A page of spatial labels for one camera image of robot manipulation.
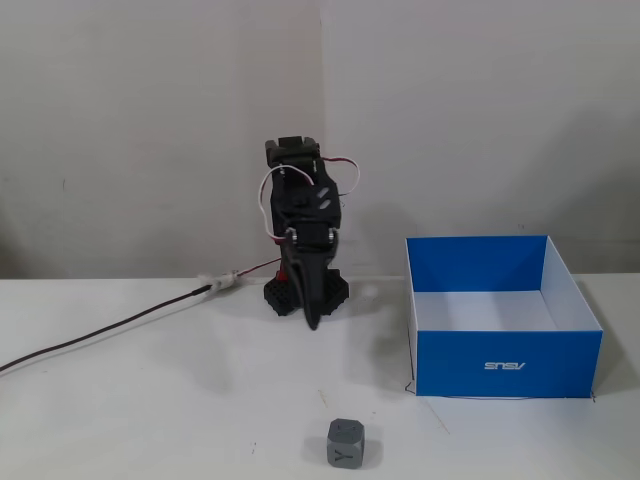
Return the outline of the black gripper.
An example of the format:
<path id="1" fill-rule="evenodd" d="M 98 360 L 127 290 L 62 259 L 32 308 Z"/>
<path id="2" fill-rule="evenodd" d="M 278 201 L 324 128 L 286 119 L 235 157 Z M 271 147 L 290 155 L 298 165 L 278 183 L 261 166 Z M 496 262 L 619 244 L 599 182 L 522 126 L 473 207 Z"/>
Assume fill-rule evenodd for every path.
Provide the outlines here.
<path id="1" fill-rule="evenodd" d="M 271 161 L 269 168 L 275 243 L 283 254 L 297 307 L 303 303 L 307 323 L 315 331 L 325 306 L 325 274 L 336 255 L 341 226 L 337 184 L 323 160 Z M 298 253 L 303 300 L 294 253 Z"/>

